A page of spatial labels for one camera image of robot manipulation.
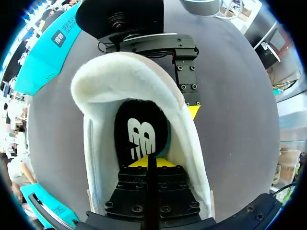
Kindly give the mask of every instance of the black metal bracket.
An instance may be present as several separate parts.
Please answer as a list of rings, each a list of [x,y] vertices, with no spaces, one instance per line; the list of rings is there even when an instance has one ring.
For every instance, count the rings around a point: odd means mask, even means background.
[[[193,60],[199,51],[189,35],[154,34],[125,39],[119,46],[109,46],[107,52],[132,52],[149,58],[173,56],[176,83],[182,92],[187,106],[200,105],[196,80],[196,67]]]
[[[187,184],[182,166],[156,168],[157,203],[161,227],[171,227],[172,219],[185,219],[185,224],[200,221],[199,203]],[[150,189],[149,171],[143,167],[123,167],[118,173],[118,184],[110,200],[105,203],[106,216],[127,221],[145,221]]]

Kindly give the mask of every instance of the person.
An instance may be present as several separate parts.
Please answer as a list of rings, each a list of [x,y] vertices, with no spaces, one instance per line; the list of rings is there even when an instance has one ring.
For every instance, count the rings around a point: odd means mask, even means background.
[[[23,117],[26,113],[26,108],[14,100],[4,103],[3,109],[7,112],[10,120],[15,120],[16,117]]]
[[[12,191],[17,199],[22,202],[23,195],[20,187],[36,183],[30,154],[23,153],[12,159],[11,162],[7,163],[7,171],[12,184]]]
[[[43,26],[41,27],[42,33],[58,18],[60,17],[65,11],[50,11],[49,16],[46,18]]]

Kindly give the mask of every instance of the screw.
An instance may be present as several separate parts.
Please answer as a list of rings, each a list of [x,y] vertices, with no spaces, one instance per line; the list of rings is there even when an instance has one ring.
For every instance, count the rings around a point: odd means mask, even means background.
[[[171,211],[171,208],[167,205],[164,205],[162,208],[161,208],[161,212],[164,212],[164,213],[168,213]]]
[[[121,188],[121,187],[123,187],[123,186],[124,186],[124,183],[123,183],[123,182],[118,182],[116,188]]]
[[[143,212],[143,207],[142,207],[142,205],[133,206],[132,211],[136,212],[136,213]]]
[[[180,182],[180,188],[186,188],[188,185],[185,182]]]
[[[168,187],[167,184],[165,183],[161,184],[161,188],[167,188],[167,187]]]
[[[256,215],[256,219],[259,220],[259,221],[262,221],[263,220],[263,214],[262,213],[258,213]]]
[[[73,223],[74,225],[79,224],[79,222],[78,222],[76,219],[73,219],[73,220],[72,220],[72,223]]]
[[[123,25],[121,24],[121,23],[119,23],[119,24],[117,24],[115,27],[117,28],[117,29],[119,29],[119,28],[121,28]]]
[[[111,201],[105,202],[105,208],[106,209],[113,208],[113,203]]]
[[[247,209],[248,209],[248,212],[254,211],[254,207],[253,206],[248,206]]]
[[[198,207],[200,207],[200,204],[199,204],[199,202],[197,202],[197,201],[193,201],[193,202],[190,204],[190,207],[191,207],[191,208],[198,208]]]

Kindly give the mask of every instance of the white shoe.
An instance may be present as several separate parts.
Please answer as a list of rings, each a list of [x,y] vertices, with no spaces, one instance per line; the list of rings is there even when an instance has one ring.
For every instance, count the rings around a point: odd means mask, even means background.
[[[165,152],[165,159],[186,170],[190,189],[200,203],[201,219],[212,216],[210,188],[197,130],[183,95],[167,72],[146,57],[110,53],[90,60],[77,71],[71,83],[71,94],[84,113],[84,154],[93,212],[105,214],[104,203],[116,188],[119,167],[125,163],[119,159],[121,156],[128,159],[129,165],[146,154]],[[154,102],[158,106],[152,107],[154,113],[158,113],[159,108],[163,111],[159,118],[156,116],[159,122],[139,120],[143,113],[153,116],[153,112],[148,112],[150,109],[143,105],[137,106],[137,112],[129,106],[127,109],[131,101]],[[160,121],[164,130],[158,132]],[[168,130],[167,140],[162,138],[163,143],[159,145],[159,133],[165,136],[165,130]],[[127,140],[134,146],[123,148],[124,153],[117,151],[119,143],[126,145]]]

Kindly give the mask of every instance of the black cable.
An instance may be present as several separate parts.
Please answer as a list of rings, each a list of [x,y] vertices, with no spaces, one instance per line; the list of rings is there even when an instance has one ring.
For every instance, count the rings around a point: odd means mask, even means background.
[[[97,44],[98,50],[99,50],[101,53],[103,53],[103,54],[108,54],[109,52],[103,51],[103,50],[99,47],[100,43],[102,43],[102,42],[98,42],[98,44]]]
[[[278,191],[276,191],[275,193],[273,193],[273,196],[276,196],[277,194],[279,194],[279,193],[282,192],[283,190],[285,190],[285,189],[287,189],[287,188],[290,188],[290,187],[292,187],[292,186],[296,186],[296,183],[293,182],[293,183],[291,183],[291,184],[288,184],[288,185],[282,187],[281,189],[279,189]]]

